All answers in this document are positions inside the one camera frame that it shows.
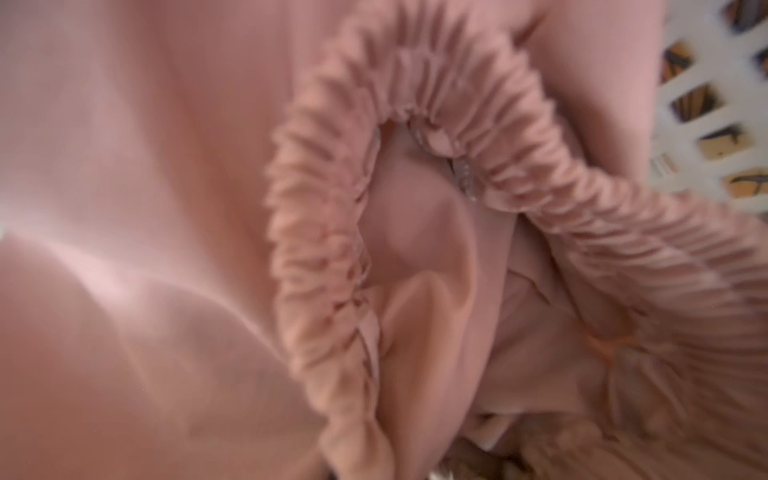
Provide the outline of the dusty pink garment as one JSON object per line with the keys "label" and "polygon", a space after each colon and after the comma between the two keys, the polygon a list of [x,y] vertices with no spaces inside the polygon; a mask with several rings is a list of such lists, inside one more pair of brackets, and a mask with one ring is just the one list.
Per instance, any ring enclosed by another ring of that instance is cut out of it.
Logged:
{"label": "dusty pink garment", "polygon": [[763,479],[767,227],[662,1],[5,1],[5,479]]}

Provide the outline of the white plastic laundry basket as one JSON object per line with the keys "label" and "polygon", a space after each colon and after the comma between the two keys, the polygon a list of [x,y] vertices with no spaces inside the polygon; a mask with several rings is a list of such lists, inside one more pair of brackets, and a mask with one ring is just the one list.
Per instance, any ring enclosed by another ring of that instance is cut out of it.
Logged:
{"label": "white plastic laundry basket", "polygon": [[668,2],[650,182],[766,214],[766,2]]}

